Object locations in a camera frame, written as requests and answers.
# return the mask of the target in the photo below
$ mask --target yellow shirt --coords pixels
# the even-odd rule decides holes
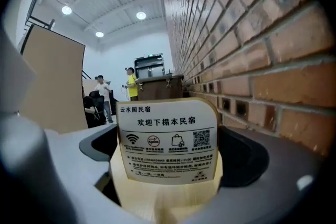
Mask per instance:
[[[128,83],[129,84],[135,84],[136,76],[134,74],[130,75],[128,78]],[[128,88],[130,92],[130,97],[138,96],[138,87],[135,84],[134,88]]]

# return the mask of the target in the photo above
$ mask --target man in yellow shirt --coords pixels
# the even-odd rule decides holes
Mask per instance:
[[[138,100],[138,87],[135,84],[136,76],[134,74],[134,69],[132,67],[129,67],[127,69],[127,75],[129,76],[129,78],[128,78],[127,86],[125,86],[125,88],[128,88],[129,90],[131,101],[137,101]]]

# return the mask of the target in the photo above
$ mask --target wifi icon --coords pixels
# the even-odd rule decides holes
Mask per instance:
[[[135,142],[139,139],[139,137],[136,136],[135,134],[129,134],[129,135],[127,135],[126,137],[128,138],[128,140],[129,140],[130,142],[132,142],[132,145],[134,145]]]

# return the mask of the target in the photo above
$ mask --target no smoking icon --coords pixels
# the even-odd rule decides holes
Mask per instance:
[[[150,146],[157,147],[160,144],[160,139],[155,135],[151,135],[148,137],[147,142]]]

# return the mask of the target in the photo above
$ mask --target printed sign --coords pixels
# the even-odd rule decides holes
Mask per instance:
[[[217,114],[206,101],[118,102],[117,121],[129,179],[178,185],[214,178]]]

